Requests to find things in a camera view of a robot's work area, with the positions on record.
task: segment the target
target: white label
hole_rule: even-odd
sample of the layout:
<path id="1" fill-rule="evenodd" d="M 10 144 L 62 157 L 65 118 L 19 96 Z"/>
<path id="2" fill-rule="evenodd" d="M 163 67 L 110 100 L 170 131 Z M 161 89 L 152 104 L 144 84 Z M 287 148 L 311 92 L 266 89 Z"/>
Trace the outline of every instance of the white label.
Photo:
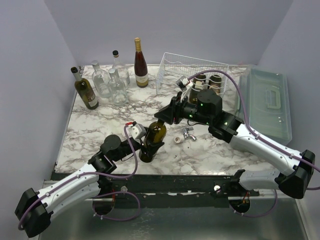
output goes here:
<path id="1" fill-rule="evenodd" d="M 135 80 L 139 83 L 145 83 L 146 81 L 148 81 L 148 74 L 145 76 L 137 76 L 135 75 Z"/>
<path id="2" fill-rule="evenodd" d="M 94 107 L 95 105 L 97 105 L 97 103 L 98 103 L 98 99 L 97 97 L 94 97 L 94 99 L 89 102 L 89 105 L 90 107 Z"/>

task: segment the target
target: metal tap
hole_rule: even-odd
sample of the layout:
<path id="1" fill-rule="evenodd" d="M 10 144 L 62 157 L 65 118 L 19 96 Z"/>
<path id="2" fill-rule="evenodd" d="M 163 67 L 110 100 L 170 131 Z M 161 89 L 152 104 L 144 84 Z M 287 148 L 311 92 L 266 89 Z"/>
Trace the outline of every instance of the metal tap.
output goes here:
<path id="1" fill-rule="evenodd" d="M 193 129 L 194 129 L 193 127 L 184 127 L 182 129 L 184 139 L 191 138 L 193 141 L 197 140 L 196 136 L 193 136 L 193 135 L 189 134 L 189 131 L 191 131 Z"/>

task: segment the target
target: glass bottle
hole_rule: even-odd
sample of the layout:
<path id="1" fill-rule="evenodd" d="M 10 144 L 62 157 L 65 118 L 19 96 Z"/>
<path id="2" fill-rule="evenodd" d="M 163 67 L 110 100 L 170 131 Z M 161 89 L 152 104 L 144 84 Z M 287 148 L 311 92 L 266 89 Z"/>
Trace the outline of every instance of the glass bottle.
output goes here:
<path id="1" fill-rule="evenodd" d="M 100 68 L 97 60 L 93 60 L 91 64 L 94 69 L 92 81 L 99 96 L 105 99 L 111 97 L 111 93 L 108 88 L 108 83 L 110 81 L 109 74 Z"/>
<path id="2" fill-rule="evenodd" d="M 210 77 L 209 81 L 209 89 L 213 90 L 217 95 L 220 94 L 220 89 L 221 89 L 221 84 L 222 84 L 222 76 L 218 74 L 213 74 Z"/>
<path id="3" fill-rule="evenodd" d="M 161 143 L 166 133 L 167 128 L 164 121 L 158 119 L 150 124 L 143 141 L 143 148 L 139 152 L 141 161 L 150 163 L 155 158 L 157 151 L 153 149 L 153 145 Z"/>
<path id="4" fill-rule="evenodd" d="M 126 88 L 130 85 L 130 77 L 127 66 L 122 63 L 119 59 L 119 52 L 117 50 L 114 50 L 112 52 L 114 57 L 114 64 L 112 65 L 113 69 L 118 70 L 119 78 L 124 82 L 124 85 Z"/>
<path id="5" fill-rule="evenodd" d="M 144 54 L 141 50 L 141 40 L 139 37 L 134 39 L 135 44 L 135 57 L 134 57 L 134 74 L 135 81 L 138 87 L 145 88 L 148 86 L 149 78 L 148 78 L 148 68 L 146 64 L 146 60 Z"/>
<path id="6" fill-rule="evenodd" d="M 192 86 L 192 88 L 190 90 L 190 94 L 189 94 L 189 98 L 188 98 L 188 102 L 189 103 L 197 104 L 197 102 L 198 102 L 198 98 L 197 98 L 198 92 L 203 89 L 202 83 L 204 82 L 205 79 L 206 79 L 206 75 L 204 73 L 200 74 L 200 75 L 198 75 L 198 76 L 196 76 L 196 77 L 194 77 L 192 79 L 194 85 Z"/>
<path id="7" fill-rule="evenodd" d="M 75 78 L 74 87 L 88 109 L 96 109 L 99 106 L 98 98 L 95 95 L 89 81 L 82 78 L 75 66 L 71 68 Z"/>
<path id="8" fill-rule="evenodd" d="M 128 101 L 125 83 L 119 79 L 118 71 L 114 68 L 109 70 L 110 81 L 108 83 L 112 102 L 116 106 L 124 105 Z"/>

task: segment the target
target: wire rack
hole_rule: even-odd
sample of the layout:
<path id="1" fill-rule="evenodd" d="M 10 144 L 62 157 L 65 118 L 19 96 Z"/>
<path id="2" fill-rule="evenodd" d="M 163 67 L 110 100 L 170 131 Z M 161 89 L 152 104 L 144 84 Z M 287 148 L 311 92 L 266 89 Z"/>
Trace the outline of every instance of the wire rack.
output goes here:
<path id="1" fill-rule="evenodd" d="M 181 91 L 176 81 L 182 77 L 190 77 L 196 73 L 203 70 L 216 69 L 224 72 L 228 72 L 229 65 L 225 63 L 208 61 L 203 59 L 198 59 L 194 57 L 177 55 L 169 52 L 165 52 L 161 60 L 159 72 L 156 76 L 156 94 L 157 95 L 172 95 L 172 93 Z M 222 77 L 222 81 L 215 82 L 210 79 L 211 75 L 219 75 Z M 213 82 L 219 84 L 220 87 L 215 87 L 218 89 L 217 93 L 220 97 L 223 97 L 226 91 L 227 78 L 221 73 L 208 72 L 205 74 L 205 84 L 203 86 L 210 86 L 209 83 Z"/>

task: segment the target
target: marble surface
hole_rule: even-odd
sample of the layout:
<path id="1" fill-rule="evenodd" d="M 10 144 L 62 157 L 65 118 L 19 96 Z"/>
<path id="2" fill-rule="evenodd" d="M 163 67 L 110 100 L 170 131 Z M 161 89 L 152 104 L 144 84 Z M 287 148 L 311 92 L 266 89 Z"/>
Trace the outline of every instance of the marble surface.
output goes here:
<path id="1" fill-rule="evenodd" d="M 79 95 L 76 96 L 64 141 L 57 159 L 57 173 L 72 173 L 81 168 L 92 155 L 99 151 L 106 136 L 117 134 L 125 139 L 124 125 L 137 121 L 144 126 L 154 122 L 154 113 L 166 106 L 176 91 L 168 96 L 156 95 L 155 79 L 159 66 L 148 66 L 149 85 L 139 88 L 136 85 L 133 67 L 129 67 L 131 86 L 128 89 L 129 102 L 122 107 L 114 106 L 108 101 L 98 98 L 99 107 L 89 110 Z M 230 67 L 228 73 L 237 81 L 244 67 Z M 91 75 L 93 68 L 85 66 L 83 77 L 94 87 Z M 227 82 L 223 97 L 223 109 L 233 113 L 235 104 L 235 87 Z M 151 163 L 138 161 L 138 174 L 173 174 L 173 175 L 233 175 L 239 169 L 259 171 L 271 169 L 272 166 L 258 157 L 232 149 L 227 143 L 218 140 L 208 133 L 208 127 L 194 126 L 197 141 L 191 139 L 176 145 L 174 137 L 182 137 L 182 128 L 187 126 L 183 120 L 179 125 L 166 125 L 165 145 L 161 147 Z M 134 169 L 133 158 L 116 162 L 117 169 L 113 173 L 129 174 Z"/>

